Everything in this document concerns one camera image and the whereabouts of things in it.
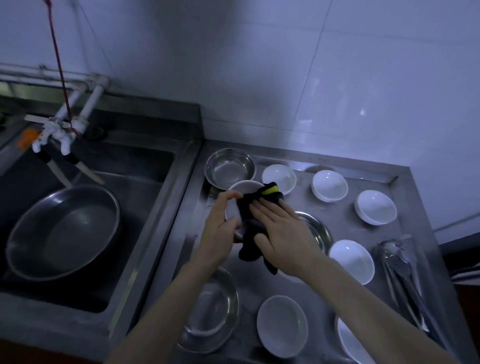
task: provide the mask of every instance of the white bowl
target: white bowl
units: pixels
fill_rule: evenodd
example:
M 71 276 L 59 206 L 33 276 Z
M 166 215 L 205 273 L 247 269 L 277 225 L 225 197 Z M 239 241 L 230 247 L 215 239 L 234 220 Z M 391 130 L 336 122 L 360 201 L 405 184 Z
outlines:
M 359 364 L 375 364 L 360 341 L 353 335 L 340 317 L 335 319 L 336 332 L 345 353 Z
M 257 192 L 257 190 L 263 186 L 264 186 L 263 183 L 246 180 L 246 181 L 238 181 L 237 183 L 234 183 L 229 188 L 229 190 L 235 190 L 240 192 L 241 194 L 252 194 L 254 192 Z M 231 200 L 228 201 L 227 208 L 225 209 L 225 218 L 230 218 L 232 216 L 238 217 L 241 221 L 240 210 L 237 206 L 237 200 L 235 198 L 232 198 Z M 240 226 L 239 229 L 235 230 L 235 236 L 239 239 L 243 238 L 244 233 L 245 233 L 245 227 L 243 225 Z
M 264 184 L 275 182 L 281 193 L 289 194 L 297 184 L 297 176 L 291 168 L 283 164 L 272 164 L 265 168 L 262 181 Z
M 361 284 L 367 284 L 375 274 L 372 256 L 363 246 L 353 240 L 339 240 L 332 245 L 328 256 Z
M 293 358 L 305 346 L 308 323 L 298 303 L 287 296 L 272 296 L 258 310 L 257 330 L 265 348 L 279 358 Z
M 313 176 L 312 192 L 324 202 L 340 201 L 348 193 L 348 184 L 340 173 L 321 170 Z
M 371 225 L 385 225 L 396 219 L 395 203 L 379 191 L 363 191 L 354 206 L 358 216 Z

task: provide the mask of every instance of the red rope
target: red rope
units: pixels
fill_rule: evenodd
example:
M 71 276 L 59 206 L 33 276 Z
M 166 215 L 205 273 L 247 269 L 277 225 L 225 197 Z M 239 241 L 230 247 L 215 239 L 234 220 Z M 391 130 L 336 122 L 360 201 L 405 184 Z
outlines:
M 70 110 L 70 104 L 68 103 L 67 88 L 65 87 L 65 79 L 63 78 L 63 70 L 61 69 L 59 48 L 57 46 L 57 40 L 55 38 L 55 31 L 53 30 L 52 1 L 43 0 L 43 2 L 48 7 L 48 21 L 50 22 L 50 31 L 52 33 L 53 47 L 55 47 L 55 55 L 57 56 L 57 64 L 60 72 L 61 85 L 63 89 L 63 97 L 65 98 L 65 105 L 67 106 L 67 113 L 68 113 L 68 119 L 70 122 L 70 128 L 72 128 L 72 111 Z

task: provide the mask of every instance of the sink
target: sink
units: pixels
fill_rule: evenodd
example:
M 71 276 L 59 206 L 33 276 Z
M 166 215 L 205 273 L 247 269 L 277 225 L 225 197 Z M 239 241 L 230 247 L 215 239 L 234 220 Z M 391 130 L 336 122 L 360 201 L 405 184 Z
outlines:
M 68 162 L 53 145 L 45 150 L 75 184 L 95 183 Z M 7 266 L 5 244 L 20 216 L 36 201 L 63 186 L 31 150 L 0 177 L 0 292 L 89 312 L 104 311 L 162 189 L 175 155 L 171 152 L 82 140 L 72 152 L 117 197 L 121 232 L 108 253 L 78 273 L 54 282 L 31 283 Z

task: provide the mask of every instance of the black cloth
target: black cloth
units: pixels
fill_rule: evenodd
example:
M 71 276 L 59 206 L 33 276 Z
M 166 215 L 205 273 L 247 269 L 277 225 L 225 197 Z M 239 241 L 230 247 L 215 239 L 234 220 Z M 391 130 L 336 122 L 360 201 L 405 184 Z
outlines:
M 253 238 L 259 233 L 265 234 L 268 237 L 268 233 L 265 226 L 253 217 L 248 206 L 254 200 L 259 200 L 260 197 L 263 197 L 265 200 L 278 205 L 278 201 L 280 199 L 283 199 L 283 194 L 281 192 L 262 194 L 263 191 L 267 191 L 275 186 L 275 182 L 269 183 L 264 187 L 258 189 L 257 192 L 253 194 L 244 194 L 243 198 L 237 200 L 237 206 L 240 211 L 240 216 L 243 225 L 246 227 L 245 233 L 243 235 L 243 247 L 239 251 L 239 258 L 241 260 L 244 260 L 246 262 L 253 262 L 262 256 L 262 252 L 258 248 L 257 244 L 255 244 L 255 242 L 253 241 Z M 270 271 L 270 273 L 277 274 L 278 268 L 273 266 L 268 260 L 265 259 L 265 257 L 264 264 Z

